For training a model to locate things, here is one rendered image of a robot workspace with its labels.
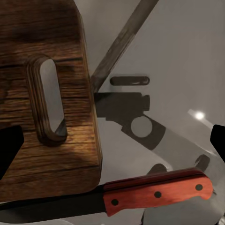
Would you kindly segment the cutting board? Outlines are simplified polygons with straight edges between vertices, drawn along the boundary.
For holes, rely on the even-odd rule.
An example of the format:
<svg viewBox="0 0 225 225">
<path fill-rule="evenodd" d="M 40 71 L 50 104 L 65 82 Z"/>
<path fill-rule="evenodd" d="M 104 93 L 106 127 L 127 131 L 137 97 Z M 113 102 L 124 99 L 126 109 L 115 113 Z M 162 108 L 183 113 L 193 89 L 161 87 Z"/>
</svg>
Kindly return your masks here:
<svg viewBox="0 0 225 225">
<path fill-rule="evenodd" d="M 56 66 L 67 138 L 45 135 L 32 66 Z M 82 27 L 74 0 L 0 0 L 0 129 L 24 143 L 0 180 L 0 203 L 83 194 L 102 164 Z"/>
</svg>

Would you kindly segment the parer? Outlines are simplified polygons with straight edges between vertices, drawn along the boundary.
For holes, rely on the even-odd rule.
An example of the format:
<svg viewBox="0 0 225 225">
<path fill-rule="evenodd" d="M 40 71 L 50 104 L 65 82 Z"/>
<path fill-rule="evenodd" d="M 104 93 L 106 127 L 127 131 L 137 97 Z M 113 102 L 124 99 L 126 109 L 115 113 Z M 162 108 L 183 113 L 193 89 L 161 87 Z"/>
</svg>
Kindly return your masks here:
<svg viewBox="0 0 225 225">
<path fill-rule="evenodd" d="M 179 203 L 195 196 L 207 200 L 213 185 L 201 172 L 107 188 L 104 191 L 0 210 L 0 222 L 25 224 L 122 209 L 151 208 Z"/>
</svg>

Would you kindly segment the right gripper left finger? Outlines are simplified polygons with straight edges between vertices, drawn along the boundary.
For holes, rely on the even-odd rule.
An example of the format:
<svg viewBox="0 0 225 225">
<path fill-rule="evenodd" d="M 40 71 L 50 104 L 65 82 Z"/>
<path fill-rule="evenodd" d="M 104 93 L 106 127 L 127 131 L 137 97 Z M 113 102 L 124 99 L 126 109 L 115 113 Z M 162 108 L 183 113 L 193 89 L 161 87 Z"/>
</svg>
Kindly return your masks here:
<svg viewBox="0 0 225 225">
<path fill-rule="evenodd" d="M 0 129 L 0 180 L 24 143 L 20 125 Z"/>
</svg>

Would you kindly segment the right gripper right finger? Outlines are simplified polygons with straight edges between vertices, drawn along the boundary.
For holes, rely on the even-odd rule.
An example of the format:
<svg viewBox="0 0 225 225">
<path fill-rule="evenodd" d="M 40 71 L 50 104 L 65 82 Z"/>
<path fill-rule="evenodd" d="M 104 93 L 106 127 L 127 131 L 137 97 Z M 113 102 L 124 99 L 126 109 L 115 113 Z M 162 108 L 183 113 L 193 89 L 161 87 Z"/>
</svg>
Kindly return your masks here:
<svg viewBox="0 0 225 225">
<path fill-rule="evenodd" d="M 225 162 L 225 127 L 217 124 L 214 125 L 210 141 Z"/>
</svg>

